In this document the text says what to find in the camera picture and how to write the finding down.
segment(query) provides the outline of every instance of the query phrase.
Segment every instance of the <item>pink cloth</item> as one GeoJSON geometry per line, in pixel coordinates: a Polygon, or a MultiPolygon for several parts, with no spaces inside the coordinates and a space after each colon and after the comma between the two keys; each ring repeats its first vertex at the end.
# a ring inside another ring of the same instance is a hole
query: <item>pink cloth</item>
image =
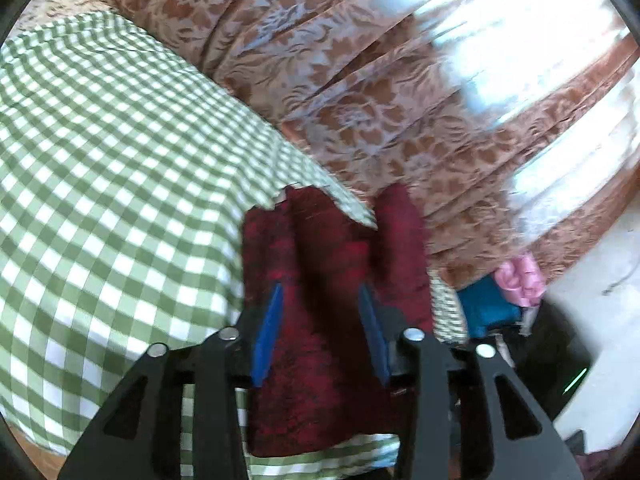
{"type": "Polygon", "coordinates": [[[546,290],[544,276],[529,251],[501,264],[494,280],[505,300],[522,307],[538,306],[546,290]]]}

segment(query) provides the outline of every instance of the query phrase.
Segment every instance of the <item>floral curtain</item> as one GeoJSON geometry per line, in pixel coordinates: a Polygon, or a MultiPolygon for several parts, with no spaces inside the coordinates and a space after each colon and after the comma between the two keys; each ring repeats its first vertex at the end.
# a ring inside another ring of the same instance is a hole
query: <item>floral curtain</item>
{"type": "Polygon", "coordinates": [[[639,50],[608,0],[117,2],[363,200],[406,182],[456,286],[527,247],[555,276],[635,190],[639,50]]]}

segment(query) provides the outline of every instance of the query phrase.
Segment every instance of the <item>green and white checkered tablecloth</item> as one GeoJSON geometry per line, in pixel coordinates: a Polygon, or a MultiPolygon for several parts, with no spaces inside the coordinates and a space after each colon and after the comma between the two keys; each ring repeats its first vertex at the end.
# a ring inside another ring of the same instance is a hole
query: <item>green and white checkered tablecloth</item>
{"type": "MultiPolygon", "coordinates": [[[[193,66],[111,12],[0,51],[0,408],[68,453],[149,343],[201,342],[242,305],[241,223],[329,174],[193,66]]],[[[240,417],[244,419],[240,401],[240,417]]],[[[185,402],[183,474],[189,476],[185,402]]],[[[254,478],[338,478],[393,462],[391,436],[249,457],[254,478]]]]}

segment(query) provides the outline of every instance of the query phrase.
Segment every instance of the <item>red towel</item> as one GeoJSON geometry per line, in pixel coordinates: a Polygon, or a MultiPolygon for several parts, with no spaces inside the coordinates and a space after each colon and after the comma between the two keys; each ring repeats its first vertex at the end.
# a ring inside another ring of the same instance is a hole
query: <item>red towel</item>
{"type": "Polygon", "coordinates": [[[250,393],[249,451],[290,456],[356,434],[398,433],[406,397],[373,375],[358,315],[361,283],[431,332],[422,220],[406,189],[377,198],[378,229],[345,216],[322,190],[286,189],[275,210],[253,208],[243,229],[245,304],[284,287],[284,318],[270,373],[250,393]]]}

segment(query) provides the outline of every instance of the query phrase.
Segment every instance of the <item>blue gripper pad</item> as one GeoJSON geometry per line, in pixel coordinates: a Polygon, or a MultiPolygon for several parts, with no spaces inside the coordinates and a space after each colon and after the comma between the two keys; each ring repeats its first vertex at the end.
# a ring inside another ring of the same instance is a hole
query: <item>blue gripper pad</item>
{"type": "Polygon", "coordinates": [[[280,323],[282,322],[283,300],[284,291],[282,285],[277,283],[271,291],[264,314],[264,321],[255,340],[251,378],[256,387],[262,386],[271,367],[271,356],[273,355],[273,348],[280,331],[280,323]]]}
{"type": "Polygon", "coordinates": [[[370,288],[366,285],[361,285],[358,290],[360,321],[364,329],[365,337],[367,338],[374,374],[382,385],[386,385],[391,375],[389,371],[388,349],[376,316],[374,302],[375,299],[370,288]]]}

